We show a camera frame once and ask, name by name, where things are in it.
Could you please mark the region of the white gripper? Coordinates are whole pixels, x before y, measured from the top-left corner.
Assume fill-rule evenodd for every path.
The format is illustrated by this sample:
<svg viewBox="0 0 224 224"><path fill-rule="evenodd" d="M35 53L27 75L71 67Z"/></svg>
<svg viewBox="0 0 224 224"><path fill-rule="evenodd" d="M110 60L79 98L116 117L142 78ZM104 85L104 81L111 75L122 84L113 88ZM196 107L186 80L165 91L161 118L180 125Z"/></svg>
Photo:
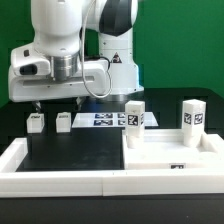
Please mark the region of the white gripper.
<svg viewBox="0 0 224 224"><path fill-rule="evenodd" d="M78 97L80 109L84 96L105 97L110 93L110 75L105 59L81 62L75 56L48 58L22 46L11 52L8 74L9 98L14 102L33 101L42 113L43 100Z"/></svg>

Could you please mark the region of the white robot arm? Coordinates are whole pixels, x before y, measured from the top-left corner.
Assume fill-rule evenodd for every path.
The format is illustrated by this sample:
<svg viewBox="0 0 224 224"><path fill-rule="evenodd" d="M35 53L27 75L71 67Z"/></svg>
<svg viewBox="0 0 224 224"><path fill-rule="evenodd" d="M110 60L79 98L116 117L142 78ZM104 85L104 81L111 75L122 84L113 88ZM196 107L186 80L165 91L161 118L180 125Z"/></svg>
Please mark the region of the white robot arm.
<svg viewBox="0 0 224 224"><path fill-rule="evenodd" d="M141 92L133 60L138 0L31 0L34 40L11 52L9 99L87 96L123 100Z"/></svg>

